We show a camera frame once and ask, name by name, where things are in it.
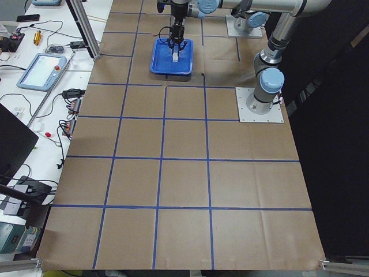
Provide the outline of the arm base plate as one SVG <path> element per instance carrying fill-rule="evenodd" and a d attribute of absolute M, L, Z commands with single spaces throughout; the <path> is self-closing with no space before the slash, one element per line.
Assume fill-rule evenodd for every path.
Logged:
<path fill-rule="evenodd" d="M 252 14 L 249 18 L 226 16 L 227 33 L 230 38 L 261 39 L 261 25 L 266 21 L 264 13 Z"/>
<path fill-rule="evenodd" d="M 270 103 L 261 103 L 254 97 L 254 88 L 236 87 L 235 92 L 239 122 L 284 123 L 278 96 L 275 96 Z"/>

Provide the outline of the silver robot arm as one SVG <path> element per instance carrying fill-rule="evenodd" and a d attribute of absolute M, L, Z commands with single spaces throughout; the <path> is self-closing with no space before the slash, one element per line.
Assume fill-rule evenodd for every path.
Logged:
<path fill-rule="evenodd" d="M 249 0 L 249 1 L 213 1 L 212 10 L 231 9 L 234 17 L 244 15 L 246 11 L 280 12 L 281 17 L 268 40 L 268 45 L 254 59 L 255 75 L 270 67 L 278 67 L 283 51 L 292 39 L 303 17 L 315 15 L 330 4 L 330 1 L 314 0 Z"/>
<path fill-rule="evenodd" d="M 169 37 L 164 42 L 171 49 L 172 55 L 179 56 L 187 42 L 184 39 L 184 20 L 187 17 L 204 18 L 207 14 L 217 9 L 229 9 L 230 15 L 226 16 L 227 32 L 230 37 L 256 37 L 256 31 L 264 25 L 268 18 L 268 12 L 260 12 L 251 9 L 250 1 L 157 1 L 157 11 L 162 13 L 169 6 L 174 22 L 169 29 Z"/>

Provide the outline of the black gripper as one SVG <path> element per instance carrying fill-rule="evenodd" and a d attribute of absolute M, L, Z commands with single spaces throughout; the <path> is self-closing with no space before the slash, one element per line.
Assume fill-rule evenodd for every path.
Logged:
<path fill-rule="evenodd" d="M 180 24 L 174 24 L 169 27 L 170 35 L 167 39 L 167 45 L 174 52 L 175 46 L 178 47 L 178 54 L 183 51 L 187 45 L 187 42 L 184 39 L 185 27 Z"/>

